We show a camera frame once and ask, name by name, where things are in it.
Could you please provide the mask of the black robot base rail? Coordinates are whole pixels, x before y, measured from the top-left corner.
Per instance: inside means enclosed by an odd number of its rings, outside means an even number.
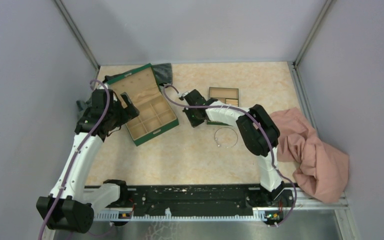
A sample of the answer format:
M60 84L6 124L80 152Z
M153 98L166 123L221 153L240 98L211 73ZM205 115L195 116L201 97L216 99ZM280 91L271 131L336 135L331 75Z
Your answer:
M109 208L131 208L130 217L222 219L251 217L254 208L273 208L271 220L283 217L294 196L283 189L274 196L259 184L137 185L121 189Z

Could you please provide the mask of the green compartment jewelry tray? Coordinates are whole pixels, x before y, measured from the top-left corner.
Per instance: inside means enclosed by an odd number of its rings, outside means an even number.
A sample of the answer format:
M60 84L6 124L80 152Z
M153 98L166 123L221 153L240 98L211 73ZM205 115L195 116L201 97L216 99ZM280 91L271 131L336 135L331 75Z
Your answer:
M239 89L227 87L209 87L208 97L210 99L217 99L218 101L239 107Z

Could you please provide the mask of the green jewelry box with lid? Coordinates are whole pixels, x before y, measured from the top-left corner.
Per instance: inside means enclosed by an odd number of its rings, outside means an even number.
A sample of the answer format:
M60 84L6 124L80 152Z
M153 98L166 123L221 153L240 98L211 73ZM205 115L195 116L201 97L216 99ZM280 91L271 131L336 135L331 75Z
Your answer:
M137 117L126 123L136 146L177 127L179 120L162 95L157 77L150 63L121 74L104 77L109 88L117 95L127 94Z

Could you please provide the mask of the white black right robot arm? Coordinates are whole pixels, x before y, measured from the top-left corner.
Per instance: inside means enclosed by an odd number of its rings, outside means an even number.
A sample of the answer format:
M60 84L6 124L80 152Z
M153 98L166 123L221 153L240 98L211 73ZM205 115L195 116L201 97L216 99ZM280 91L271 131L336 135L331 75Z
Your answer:
M246 148L258 157L261 199L267 206L275 206L284 190L277 158L280 130L266 110L259 104L244 108L216 98L206 100L196 89L180 94L179 99L187 103L183 112L192 127L209 121L238 129Z

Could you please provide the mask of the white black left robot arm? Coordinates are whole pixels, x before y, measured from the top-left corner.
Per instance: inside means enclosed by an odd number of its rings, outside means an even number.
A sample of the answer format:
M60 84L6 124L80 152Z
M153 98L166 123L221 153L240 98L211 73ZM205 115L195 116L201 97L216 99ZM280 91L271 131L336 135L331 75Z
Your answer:
M48 196L38 198L36 208L45 228L84 234L104 208L129 203L130 193L123 180L106 180L89 193L85 192L85 185L105 139L140 112L126 92L111 89L94 90L88 103L77 105L83 110L74 130L71 152L57 183Z

